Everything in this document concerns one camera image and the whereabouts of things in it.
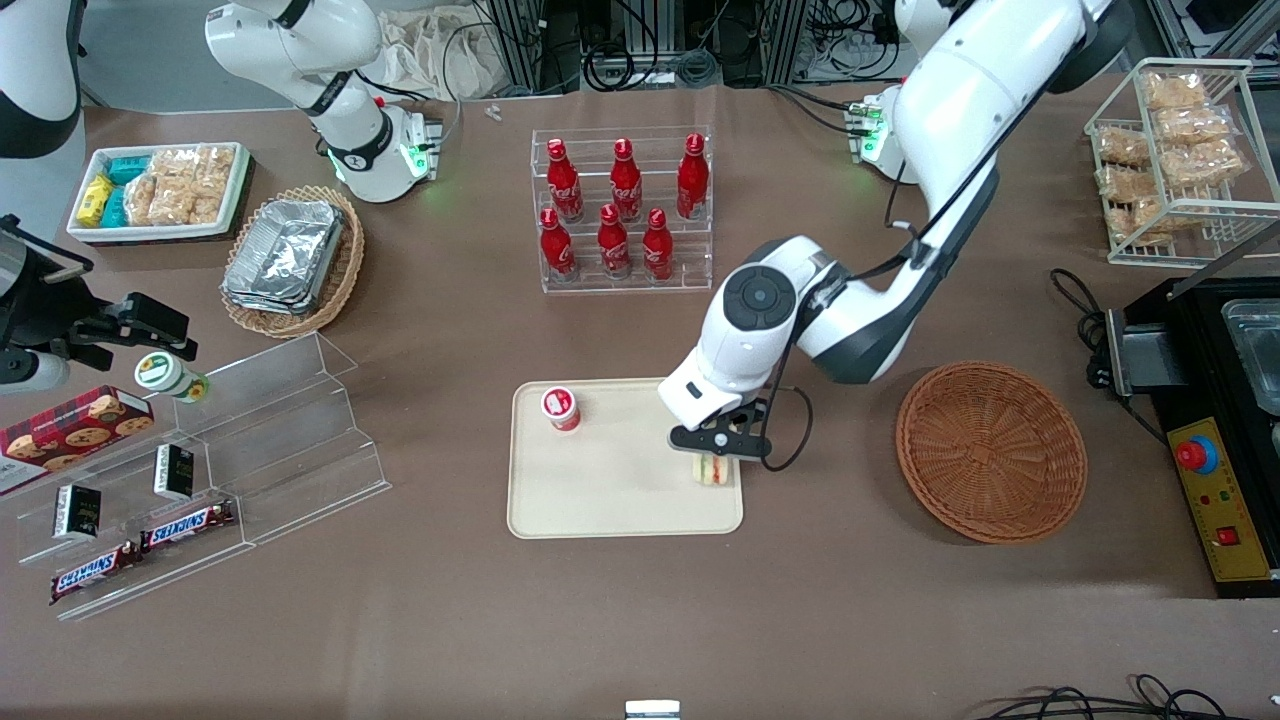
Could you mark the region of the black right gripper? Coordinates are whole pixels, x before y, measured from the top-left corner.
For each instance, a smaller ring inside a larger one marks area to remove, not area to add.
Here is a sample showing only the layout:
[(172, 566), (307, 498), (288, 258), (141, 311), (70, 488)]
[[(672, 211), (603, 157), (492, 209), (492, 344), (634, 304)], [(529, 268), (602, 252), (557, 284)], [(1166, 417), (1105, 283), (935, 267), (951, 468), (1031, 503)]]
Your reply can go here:
[(92, 269), (87, 258), (26, 232), (14, 215), (3, 217), (3, 347), (44, 346), (74, 325), (78, 345), (146, 346), (186, 361), (196, 359), (198, 342), (188, 337), (189, 318), (145, 293), (128, 293), (118, 304), (118, 318), (84, 319), (97, 311), (84, 282)]

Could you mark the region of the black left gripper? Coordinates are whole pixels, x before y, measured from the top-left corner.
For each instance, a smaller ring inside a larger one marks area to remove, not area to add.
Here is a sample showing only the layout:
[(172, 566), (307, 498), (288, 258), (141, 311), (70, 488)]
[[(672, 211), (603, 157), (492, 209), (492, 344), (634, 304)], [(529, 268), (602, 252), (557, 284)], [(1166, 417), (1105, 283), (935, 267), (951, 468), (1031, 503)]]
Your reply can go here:
[(667, 437), (668, 445), (678, 451), (762, 462), (773, 448), (764, 430), (769, 411), (767, 398), (755, 398), (707, 419), (692, 430), (672, 427)]

